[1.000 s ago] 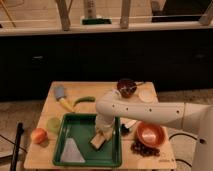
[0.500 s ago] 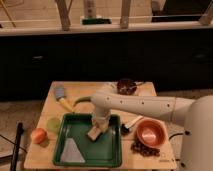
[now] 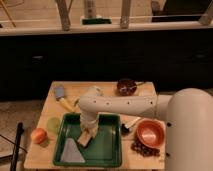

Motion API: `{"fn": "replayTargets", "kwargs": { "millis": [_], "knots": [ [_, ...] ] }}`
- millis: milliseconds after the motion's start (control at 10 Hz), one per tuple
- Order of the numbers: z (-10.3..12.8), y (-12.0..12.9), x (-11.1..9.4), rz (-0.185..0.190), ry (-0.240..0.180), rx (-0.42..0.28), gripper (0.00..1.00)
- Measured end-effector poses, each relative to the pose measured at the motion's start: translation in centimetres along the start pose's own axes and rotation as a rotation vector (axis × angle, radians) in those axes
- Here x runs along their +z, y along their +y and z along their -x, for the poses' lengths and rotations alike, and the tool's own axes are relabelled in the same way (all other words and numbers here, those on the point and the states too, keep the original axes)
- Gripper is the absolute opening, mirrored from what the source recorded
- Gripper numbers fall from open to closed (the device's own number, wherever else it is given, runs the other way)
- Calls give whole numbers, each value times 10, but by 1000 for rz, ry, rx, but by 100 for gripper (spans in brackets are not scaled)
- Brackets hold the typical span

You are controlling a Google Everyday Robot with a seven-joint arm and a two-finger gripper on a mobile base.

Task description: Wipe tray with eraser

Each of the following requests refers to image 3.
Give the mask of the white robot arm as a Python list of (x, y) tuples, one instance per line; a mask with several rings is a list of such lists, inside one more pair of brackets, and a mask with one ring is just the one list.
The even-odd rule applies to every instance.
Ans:
[(165, 171), (213, 171), (213, 96), (204, 90), (108, 97), (90, 88), (80, 97), (78, 106), (83, 116), (112, 112), (164, 121)]

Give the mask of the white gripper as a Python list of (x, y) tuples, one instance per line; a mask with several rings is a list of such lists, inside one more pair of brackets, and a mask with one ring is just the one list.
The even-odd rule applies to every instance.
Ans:
[(80, 115), (81, 131), (87, 131), (92, 137), (95, 137), (98, 132), (99, 116)]

